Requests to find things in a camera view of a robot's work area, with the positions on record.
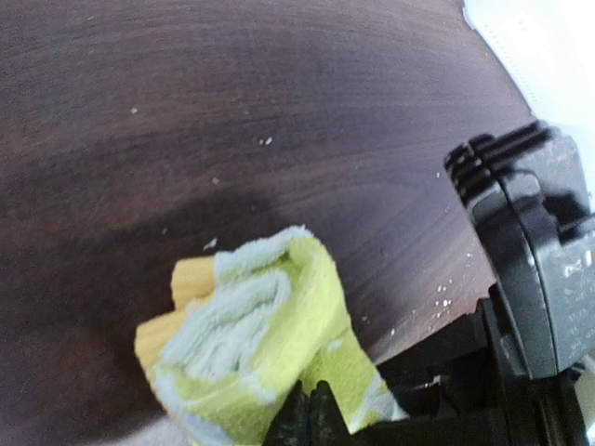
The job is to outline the green white patterned towel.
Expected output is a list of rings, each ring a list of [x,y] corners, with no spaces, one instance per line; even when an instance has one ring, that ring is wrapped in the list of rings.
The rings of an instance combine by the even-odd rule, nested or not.
[[[327,382],[350,433],[406,413],[352,330],[333,258],[292,226],[233,251],[181,259],[171,312],[135,354],[193,445],[259,445],[295,384]]]

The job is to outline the white perforated plastic basket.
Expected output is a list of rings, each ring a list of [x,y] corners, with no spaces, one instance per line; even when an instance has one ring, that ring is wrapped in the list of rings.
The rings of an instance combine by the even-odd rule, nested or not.
[[[535,117],[594,137],[592,1],[472,0],[463,15]]]

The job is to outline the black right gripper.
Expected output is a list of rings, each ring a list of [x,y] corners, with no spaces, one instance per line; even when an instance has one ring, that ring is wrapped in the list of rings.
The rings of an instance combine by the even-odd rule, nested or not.
[[[578,370],[534,380],[507,351],[511,329],[491,298],[378,370],[405,410],[356,445],[583,445]]]

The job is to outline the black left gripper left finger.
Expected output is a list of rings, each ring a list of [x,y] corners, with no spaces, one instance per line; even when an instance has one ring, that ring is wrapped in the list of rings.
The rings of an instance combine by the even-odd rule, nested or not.
[[[310,400],[297,381],[283,407],[273,418],[263,446],[308,446],[310,440]]]

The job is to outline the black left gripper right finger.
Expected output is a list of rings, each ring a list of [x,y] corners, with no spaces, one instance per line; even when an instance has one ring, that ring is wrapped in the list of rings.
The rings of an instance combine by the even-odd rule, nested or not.
[[[330,385],[317,383],[310,396],[310,445],[351,445],[351,436]]]

